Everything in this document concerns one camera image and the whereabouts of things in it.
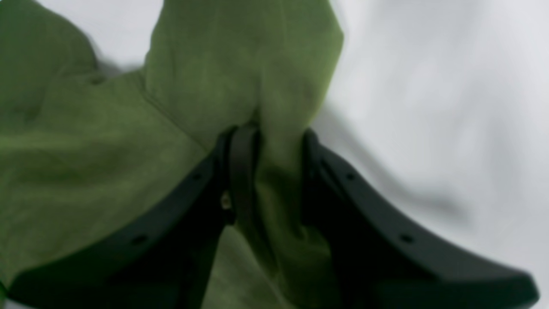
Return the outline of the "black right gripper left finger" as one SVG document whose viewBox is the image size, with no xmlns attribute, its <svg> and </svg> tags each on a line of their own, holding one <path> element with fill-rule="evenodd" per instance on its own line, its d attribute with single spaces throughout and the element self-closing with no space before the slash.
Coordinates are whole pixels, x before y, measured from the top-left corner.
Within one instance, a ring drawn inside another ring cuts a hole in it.
<svg viewBox="0 0 549 309">
<path fill-rule="evenodd" d="M 222 231 L 235 223 L 230 162 L 253 166 L 258 127 L 230 127 L 157 205 L 70 256 L 22 272 L 8 298 L 36 309 L 199 309 Z"/>
</svg>

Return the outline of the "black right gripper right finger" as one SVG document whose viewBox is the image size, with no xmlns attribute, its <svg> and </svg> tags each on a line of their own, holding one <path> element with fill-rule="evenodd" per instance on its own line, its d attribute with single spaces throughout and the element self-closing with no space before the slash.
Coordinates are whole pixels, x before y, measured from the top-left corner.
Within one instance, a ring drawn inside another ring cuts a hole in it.
<svg viewBox="0 0 549 309">
<path fill-rule="evenodd" d="M 539 300 L 528 272 L 413 221 L 311 129 L 303 178 L 302 219 L 328 242 L 344 309 L 529 309 Z"/>
</svg>

